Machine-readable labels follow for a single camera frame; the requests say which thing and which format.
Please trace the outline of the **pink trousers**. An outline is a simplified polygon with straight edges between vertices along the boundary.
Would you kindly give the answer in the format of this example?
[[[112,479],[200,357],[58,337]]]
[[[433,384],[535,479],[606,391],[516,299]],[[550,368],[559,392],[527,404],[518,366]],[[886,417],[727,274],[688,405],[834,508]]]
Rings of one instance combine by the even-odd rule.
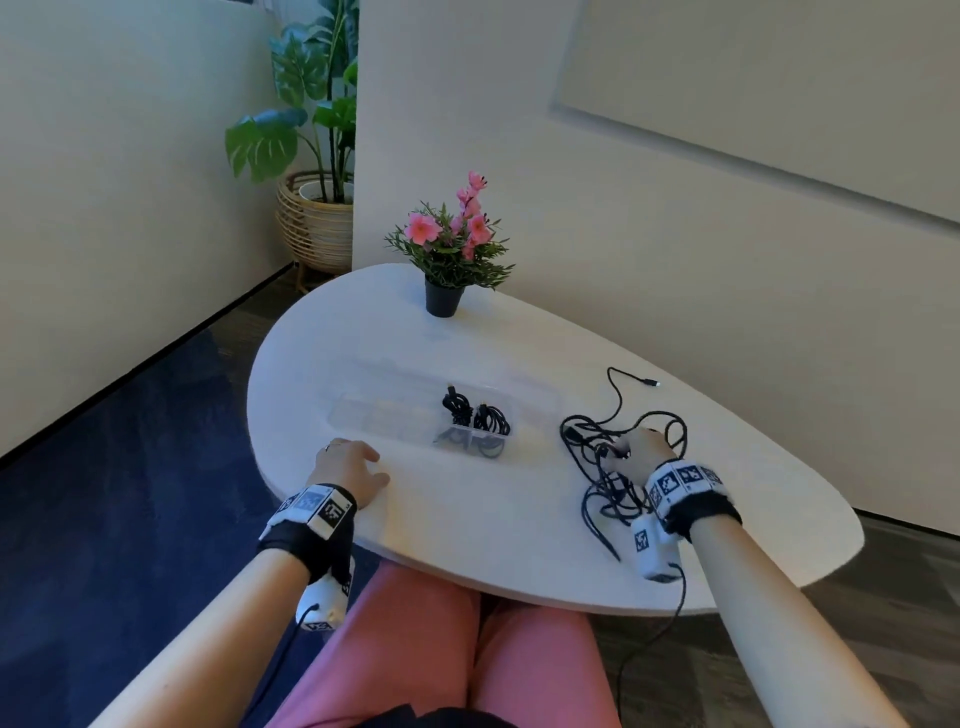
[[[410,704],[484,711],[518,728],[621,728],[585,614],[500,600],[379,564],[266,728],[354,728]]]

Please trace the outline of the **person's left hand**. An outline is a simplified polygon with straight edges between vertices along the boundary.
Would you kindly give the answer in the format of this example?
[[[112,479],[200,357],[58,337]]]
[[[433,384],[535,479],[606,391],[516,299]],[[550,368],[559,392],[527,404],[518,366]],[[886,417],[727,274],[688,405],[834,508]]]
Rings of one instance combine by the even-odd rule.
[[[349,493],[357,510],[368,507],[375,498],[365,498],[365,479],[380,460],[380,454],[371,445],[360,440],[333,439],[316,456],[315,466],[304,486],[327,485]]]

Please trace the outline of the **person's right forearm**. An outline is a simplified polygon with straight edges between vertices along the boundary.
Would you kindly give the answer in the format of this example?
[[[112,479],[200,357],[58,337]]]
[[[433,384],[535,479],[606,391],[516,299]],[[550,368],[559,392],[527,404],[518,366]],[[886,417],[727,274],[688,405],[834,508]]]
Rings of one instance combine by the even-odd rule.
[[[909,728],[857,655],[740,523],[711,516],[689,534],[774,728]]]

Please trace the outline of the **white plant pot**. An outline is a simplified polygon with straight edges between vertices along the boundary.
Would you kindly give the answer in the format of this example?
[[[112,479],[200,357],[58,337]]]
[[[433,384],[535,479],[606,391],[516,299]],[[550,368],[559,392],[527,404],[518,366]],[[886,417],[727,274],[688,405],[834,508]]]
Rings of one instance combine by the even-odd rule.
[[[316,204],[347,206],[354,204],[354,185],[349,181],[334,188],[333,180],[330,178],[325,180],[307,179],[299,186],[297,193],[303,200]]]

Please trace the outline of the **person's left forearm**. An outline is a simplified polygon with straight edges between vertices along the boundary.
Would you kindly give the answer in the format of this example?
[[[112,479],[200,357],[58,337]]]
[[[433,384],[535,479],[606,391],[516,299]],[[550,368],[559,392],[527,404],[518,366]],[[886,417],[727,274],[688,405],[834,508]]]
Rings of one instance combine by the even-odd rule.
[[[258,553],[89,728],[238,728],[308,578],[293,555]]]

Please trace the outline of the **large green leafy plant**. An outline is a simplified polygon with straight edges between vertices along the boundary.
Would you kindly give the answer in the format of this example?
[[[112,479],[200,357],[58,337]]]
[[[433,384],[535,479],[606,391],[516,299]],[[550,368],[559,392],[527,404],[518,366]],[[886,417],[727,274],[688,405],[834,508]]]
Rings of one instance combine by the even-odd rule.
[[[270,71],[281,104],[224,132],[235,178],[278,179],[304,144],[316,161],[320,200],[347,203],[356,144],[360,0],[318,0],[318,17],[293,22],[269,40]]]

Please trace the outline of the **person's right hand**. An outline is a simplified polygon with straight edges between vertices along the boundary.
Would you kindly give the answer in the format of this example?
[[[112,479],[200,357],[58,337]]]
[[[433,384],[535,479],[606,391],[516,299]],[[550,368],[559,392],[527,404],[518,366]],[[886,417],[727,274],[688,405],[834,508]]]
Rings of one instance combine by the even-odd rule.
[[[636,428],[614,443],[630,444],[630,472],[611,472],[625,478],[635,488],[646,485],[656,469],[676,460],[676,451],[666,442],[664,433],[645,427]]]

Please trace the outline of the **black left wristband with markers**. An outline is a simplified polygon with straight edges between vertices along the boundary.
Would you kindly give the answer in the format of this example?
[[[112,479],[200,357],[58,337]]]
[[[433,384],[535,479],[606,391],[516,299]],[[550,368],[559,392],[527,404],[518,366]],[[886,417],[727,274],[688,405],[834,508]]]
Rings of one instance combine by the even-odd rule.
[[[286,498],[269,518],[256,551],[291,554],[309,584],[328,575],[347,591],[353,581],[355,497],[342,486],[311,484]]]

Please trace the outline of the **black right wristband with markers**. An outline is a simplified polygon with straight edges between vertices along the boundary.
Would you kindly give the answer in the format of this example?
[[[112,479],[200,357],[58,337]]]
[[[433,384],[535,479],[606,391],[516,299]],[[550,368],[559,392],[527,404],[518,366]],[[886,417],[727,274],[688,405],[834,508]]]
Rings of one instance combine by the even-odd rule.
[[[697,522],[717,516],[742,524],[727,489],[712,468],[675,457],[661,463],[647,478],[644,490],[664,532],[690,541]]]

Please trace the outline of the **pink flower plant black pot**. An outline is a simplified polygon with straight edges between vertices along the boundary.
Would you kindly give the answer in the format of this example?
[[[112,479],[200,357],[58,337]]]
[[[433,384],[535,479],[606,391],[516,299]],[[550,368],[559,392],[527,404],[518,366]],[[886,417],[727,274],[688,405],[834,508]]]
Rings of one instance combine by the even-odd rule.
[[[435,317],[452,317],[469,287],[496,289],[514,268],[499,262],[507,253],[506,239],[498,237],[500,222],[482,208],[487,186],[486,176],[469,171],[456,192],[456,209],[423,202],[385,237],[423,274],[425,308]]]

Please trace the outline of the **black wristband with markers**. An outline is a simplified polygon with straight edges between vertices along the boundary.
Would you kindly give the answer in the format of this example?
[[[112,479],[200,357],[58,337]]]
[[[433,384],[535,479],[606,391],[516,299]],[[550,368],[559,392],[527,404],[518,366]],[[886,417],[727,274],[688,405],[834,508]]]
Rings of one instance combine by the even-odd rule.
[[[647,478],[644,490],[664,532],[690,541],[697,522],[717,516],[742,524],[727,489],[712,468],[675,457],[661,463]]]
[[[286,498],[269,518],[256,551],[291,554],[309,584],[328,575],[347,591],[353,581],[355,497],[342,486],[311,484]]]

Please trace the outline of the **clear plastic organizer box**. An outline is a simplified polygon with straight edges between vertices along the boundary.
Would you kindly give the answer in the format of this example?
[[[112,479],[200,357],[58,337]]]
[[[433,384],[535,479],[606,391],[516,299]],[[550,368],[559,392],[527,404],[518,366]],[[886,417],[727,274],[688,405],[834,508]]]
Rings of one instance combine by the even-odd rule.
[[[530,377],[473,381],[389,359],[334,359],[327,385],[322,401],[334,431],[510,463],[554,444],[564,403],[559,390]]]

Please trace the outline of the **wicker basket planter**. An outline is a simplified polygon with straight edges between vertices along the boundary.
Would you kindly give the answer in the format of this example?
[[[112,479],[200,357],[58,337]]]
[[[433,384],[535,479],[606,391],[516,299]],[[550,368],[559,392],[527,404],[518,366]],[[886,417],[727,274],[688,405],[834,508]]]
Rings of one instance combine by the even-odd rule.
[[[316,171],[287,175],[277,187],[276,219],[296,267],[295,289],[314,288],[353,270],[354,205],[304,200],[300,185],[320,179]]]

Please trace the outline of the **black shirt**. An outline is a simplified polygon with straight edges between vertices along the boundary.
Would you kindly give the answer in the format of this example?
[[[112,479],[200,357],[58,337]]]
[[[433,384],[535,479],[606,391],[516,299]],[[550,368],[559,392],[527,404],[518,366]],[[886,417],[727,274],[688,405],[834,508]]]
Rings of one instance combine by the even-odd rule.
[[[354,728],[519,728],[484,710],[442,707],[417,714],[406,704],[373,716]]]

